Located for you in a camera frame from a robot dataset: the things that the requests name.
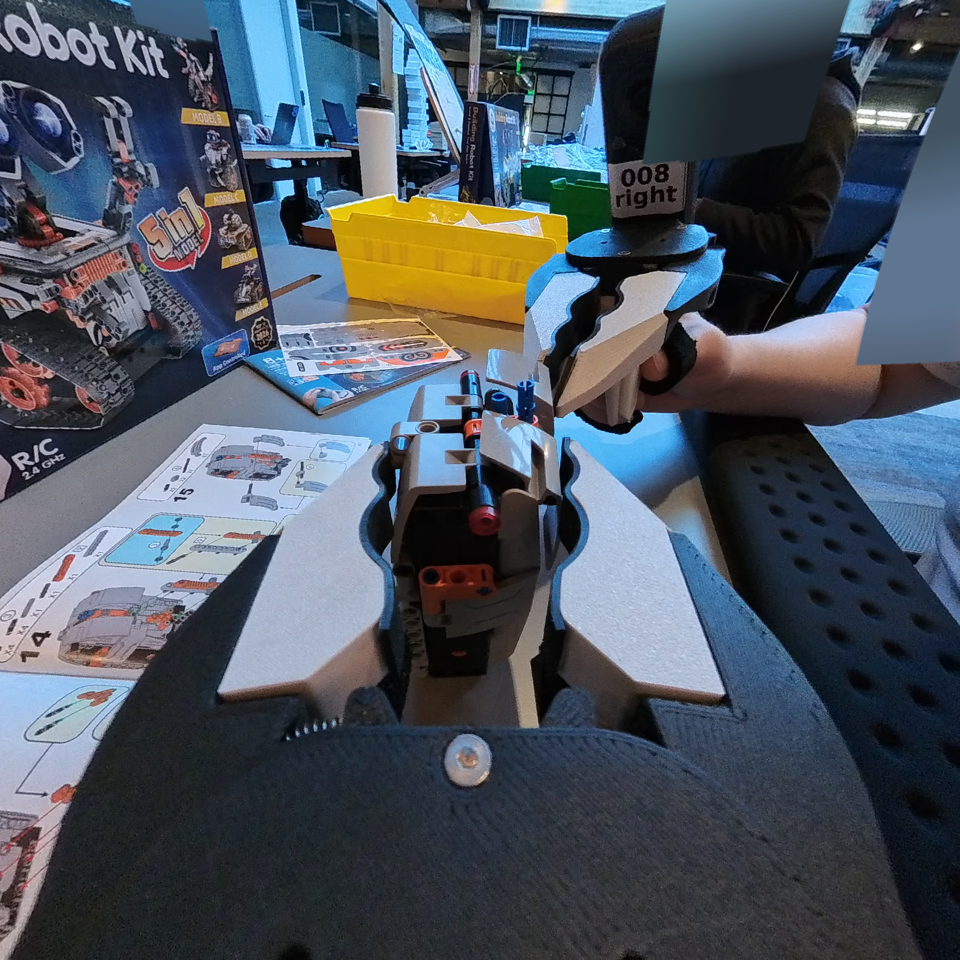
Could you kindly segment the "clear sticker sheet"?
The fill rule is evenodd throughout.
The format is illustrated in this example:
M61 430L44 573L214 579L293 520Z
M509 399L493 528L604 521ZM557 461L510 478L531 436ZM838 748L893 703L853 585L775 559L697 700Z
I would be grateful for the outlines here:
M415 317L279 325L277 334L292 377L405 370L460 359Z

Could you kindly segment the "white water bottle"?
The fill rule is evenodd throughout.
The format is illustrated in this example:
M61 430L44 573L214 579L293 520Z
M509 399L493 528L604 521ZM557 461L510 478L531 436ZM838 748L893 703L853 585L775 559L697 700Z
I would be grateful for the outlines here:
M396 117L377 83L356 98L356 126L365 198L399 195Z

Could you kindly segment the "blue leaflet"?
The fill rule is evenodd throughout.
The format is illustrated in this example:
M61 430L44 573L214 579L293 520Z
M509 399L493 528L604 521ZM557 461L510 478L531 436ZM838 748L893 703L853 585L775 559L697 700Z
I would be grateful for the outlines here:
M279 349L246 358L246 366L266 378L275 387L320 416L328 409L340 409L367 394L374 396L394 387L428 377L454 364L471 359L461 349L452 350L453 358L419 366L381 370L346 370L318 376L291 376Z

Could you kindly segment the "wooden panel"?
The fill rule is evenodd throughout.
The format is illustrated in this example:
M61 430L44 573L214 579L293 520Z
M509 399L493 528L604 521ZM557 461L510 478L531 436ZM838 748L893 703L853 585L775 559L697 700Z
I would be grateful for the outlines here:
M418 15L405 1L379 1L412 44L421 60L421 74L454 162L460 162L465 119L464 102L448 67L422 28Z

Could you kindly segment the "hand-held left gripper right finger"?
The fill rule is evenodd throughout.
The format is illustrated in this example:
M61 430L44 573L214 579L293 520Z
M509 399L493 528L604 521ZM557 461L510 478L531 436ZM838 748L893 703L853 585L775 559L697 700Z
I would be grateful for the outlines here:
M539 725L564 689L589 695L601 727L634 726L647 699L721 705L724 682L666 524L570 438L559 478L558 505L541 511Z

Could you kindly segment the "grey brick robot model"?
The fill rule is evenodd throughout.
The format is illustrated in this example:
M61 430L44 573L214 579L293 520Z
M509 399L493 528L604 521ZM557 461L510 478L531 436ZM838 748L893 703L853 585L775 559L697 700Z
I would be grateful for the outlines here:
M424 385L394 426L390 559L406 637L434 678L514 653L557 554L560 454L546 367L492 350L486 383Z

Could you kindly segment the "yellow plastic bin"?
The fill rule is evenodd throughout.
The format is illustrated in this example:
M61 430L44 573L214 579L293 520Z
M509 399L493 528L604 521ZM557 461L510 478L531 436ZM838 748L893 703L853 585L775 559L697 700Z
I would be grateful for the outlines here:
M532 274L568 245L568 220L538 213L541 236L462 225L527 220L532 211L391 195L328 210L350 297L523 326Z

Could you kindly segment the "open instruction booklet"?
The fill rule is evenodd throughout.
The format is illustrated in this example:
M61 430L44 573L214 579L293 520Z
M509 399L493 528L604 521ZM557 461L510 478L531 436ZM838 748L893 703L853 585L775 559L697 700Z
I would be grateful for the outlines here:
M1 937L17 942L90 757L186 618L370 440L203 425L2 600Z

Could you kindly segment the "dark robot kit box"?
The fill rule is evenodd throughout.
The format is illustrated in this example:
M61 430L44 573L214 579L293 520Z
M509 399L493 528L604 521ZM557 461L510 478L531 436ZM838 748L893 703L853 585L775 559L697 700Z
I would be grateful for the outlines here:
M507 106L463 105L461 203L511 208L521 199L521 115Z

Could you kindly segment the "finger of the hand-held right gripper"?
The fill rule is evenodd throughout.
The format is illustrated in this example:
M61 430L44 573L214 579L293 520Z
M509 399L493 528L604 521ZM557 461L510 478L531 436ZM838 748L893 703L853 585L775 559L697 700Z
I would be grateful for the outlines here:
M577 349L594 334L598 291L597 277L560 272L551 276L527 309L523 354L546 366L553 391L563 389Z
M666 307L685 271L658 270L626 277L619 286L621 302L599 320L599 330L581 343L555 404L559 417L585 407L636 375L646 359L666 340Z

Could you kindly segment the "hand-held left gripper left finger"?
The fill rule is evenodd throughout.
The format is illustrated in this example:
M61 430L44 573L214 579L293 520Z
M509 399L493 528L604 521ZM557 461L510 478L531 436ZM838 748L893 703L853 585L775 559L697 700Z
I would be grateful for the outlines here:
M354 690L388 678L402 701L403 652L391 641L397 479L373 445L287 521L222 675L225 701L296 696L323 719L346 716Z

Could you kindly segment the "green bin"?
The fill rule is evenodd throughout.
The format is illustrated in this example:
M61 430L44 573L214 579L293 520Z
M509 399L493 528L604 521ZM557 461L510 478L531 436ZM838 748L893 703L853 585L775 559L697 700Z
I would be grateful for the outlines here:
M552 214L566 217L569 241L611 227L609 186L598 172L527 164L521 190L524 200L547 202Z

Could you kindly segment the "person's right forearm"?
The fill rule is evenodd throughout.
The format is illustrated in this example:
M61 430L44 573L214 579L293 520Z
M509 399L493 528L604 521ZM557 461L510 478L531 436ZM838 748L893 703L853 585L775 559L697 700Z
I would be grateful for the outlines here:
M837 426L958 400L956 362L858 365L867 317L860 307L729 339L726 412Z

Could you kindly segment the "person's right hand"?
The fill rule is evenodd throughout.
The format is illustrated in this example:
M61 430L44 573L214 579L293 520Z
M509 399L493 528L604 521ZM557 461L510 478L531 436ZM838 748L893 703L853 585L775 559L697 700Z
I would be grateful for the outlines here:
M637 409L642 413L679 414L687 410L714 410L735 370L735 343L730 335L700 314L683 315L678 324L695 342L696 360L690 372L666 393L640 392Z

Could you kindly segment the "blue robot kit box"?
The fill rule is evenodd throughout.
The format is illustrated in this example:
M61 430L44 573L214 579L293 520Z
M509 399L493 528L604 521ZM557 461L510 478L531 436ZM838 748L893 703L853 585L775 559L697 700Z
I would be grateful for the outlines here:
M1 498L276 331L217 40L1 3Z

